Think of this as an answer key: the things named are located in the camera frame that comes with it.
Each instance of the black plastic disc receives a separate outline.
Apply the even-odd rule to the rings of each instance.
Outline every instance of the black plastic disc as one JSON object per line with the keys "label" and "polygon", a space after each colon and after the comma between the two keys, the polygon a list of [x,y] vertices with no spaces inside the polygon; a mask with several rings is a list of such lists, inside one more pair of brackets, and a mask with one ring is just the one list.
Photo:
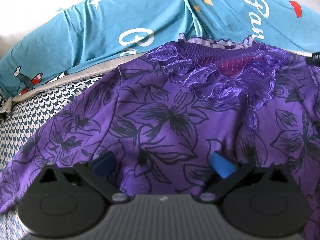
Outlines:
{"label": "black plastic disc", "polygon": [[300,192],[288,190],[281,182],[267,187],[259,184],[232,191],[223,201],[226,219],[235,228],[252,236],[281,237],[302,230],[310,208]]}
{"label": "black plastic disc", "polygon": [[26,193],[18,216],[32,234],[65,238],[94,227],[104,211],[103,198],[92,189],[71,184],[62,189],[59,182],[50,182],[37,193]]}

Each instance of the yellow triangle print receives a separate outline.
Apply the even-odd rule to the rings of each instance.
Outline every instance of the yellow triangle print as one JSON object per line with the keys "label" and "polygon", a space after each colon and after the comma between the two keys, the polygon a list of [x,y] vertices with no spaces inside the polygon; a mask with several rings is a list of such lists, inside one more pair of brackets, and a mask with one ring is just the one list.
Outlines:
{"label": "yellow triangle print", "polygon": [[200,6],[199,6],[199,5],[196,5],[196,6],[194,6],[193,8],[194,8],[194,9],[196,9],[198,12],[201,12],[201,11],[200,11]]}
{"label": "yellow triangle print", "polygon": [[213,5],[213,3],[212,3],[211,0],[204,0],[204,2],[205,2],[206,4]]}

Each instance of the purple sweater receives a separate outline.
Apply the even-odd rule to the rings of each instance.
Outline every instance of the purple sweater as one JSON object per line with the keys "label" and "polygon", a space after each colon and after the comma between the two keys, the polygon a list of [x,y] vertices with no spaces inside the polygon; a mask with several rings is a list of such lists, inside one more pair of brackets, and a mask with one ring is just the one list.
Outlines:
{"label": "purple sweater", "polygon": [[0,212],[47,162],[70,167],[116,154],[109,180],[128,195],[198,195],[214,151],[286,163],[320,239],[320,78],[305,58],[251,37],[169,42],[104,75],[43,125],[0,176]]}

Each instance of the ribbed neckline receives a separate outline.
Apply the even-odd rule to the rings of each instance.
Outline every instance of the ribbed neckline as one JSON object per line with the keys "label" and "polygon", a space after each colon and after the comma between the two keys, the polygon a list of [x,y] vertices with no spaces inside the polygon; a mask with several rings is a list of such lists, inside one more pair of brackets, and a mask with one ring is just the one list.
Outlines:
{"label": "ribbed neckline", "polygon": [[184,56],[194,54],[200,57],[230,58],[233,56],[257,51],[259,46],[260,46],[260,43],[253,41],[252,46],[246,49],[221,49],[221,48],[211,48],[211,47],[208,47],[202,44],[193,43],[193,42],[186,42],[183,39],[179,39],[176,42],[176,47],[180,54]]}

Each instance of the houndstooth fabric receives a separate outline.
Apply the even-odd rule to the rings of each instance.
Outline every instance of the houndstooth fabric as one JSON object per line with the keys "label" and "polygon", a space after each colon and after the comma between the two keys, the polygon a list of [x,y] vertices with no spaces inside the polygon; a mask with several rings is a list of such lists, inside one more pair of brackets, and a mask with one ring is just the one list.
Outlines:
{"label": "houndstooth fabric", "polygon": [[[0,126],[0,171],[39,127],[101,77],[48,90],[18,104]],[[20,240],[24,235],[16,208],[0,215],[0,240]]]}

